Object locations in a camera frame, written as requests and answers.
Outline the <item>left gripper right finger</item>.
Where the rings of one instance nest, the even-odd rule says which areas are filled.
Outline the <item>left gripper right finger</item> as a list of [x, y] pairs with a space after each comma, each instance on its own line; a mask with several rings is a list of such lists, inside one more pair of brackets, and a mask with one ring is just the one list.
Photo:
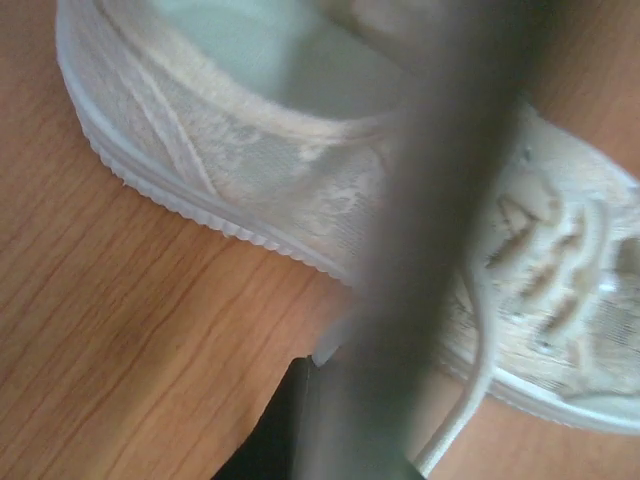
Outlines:
[[298, 479], [403, 479], [431, 403], [444, 307], [461, 275], [479, 345], [469, 381], [413, 465], [430, 473], [491, 381], [497, 334], [473, 259], [479, 215], [549, 32], [551, 1], [443, 1], [412, 30], [400, 150], [361, 268], [360, 307], [301, 433]]

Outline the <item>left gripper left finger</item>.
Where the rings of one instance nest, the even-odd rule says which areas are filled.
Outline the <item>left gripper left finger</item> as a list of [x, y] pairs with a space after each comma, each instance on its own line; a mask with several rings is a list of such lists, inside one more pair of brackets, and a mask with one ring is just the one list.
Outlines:
[[317, 407], [318, 367], [309, 356], [295, 358], [251, 433], [213, 479], [294, 479]]

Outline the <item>beige lace platform sneaker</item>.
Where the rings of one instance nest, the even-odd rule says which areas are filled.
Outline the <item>beige lace platform sneaker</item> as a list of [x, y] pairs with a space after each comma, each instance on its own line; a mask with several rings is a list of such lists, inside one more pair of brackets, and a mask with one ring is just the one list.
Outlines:
[[[354, 280], [396, 150], [410, 30], [429, 1], [61, 1], [84, 135], [127, 185], [198, 224]], [[462, 395], [429, 474], [487, 394], [639, 431], [639, 184], [524, 105], [477, 257], [448, 300]]]

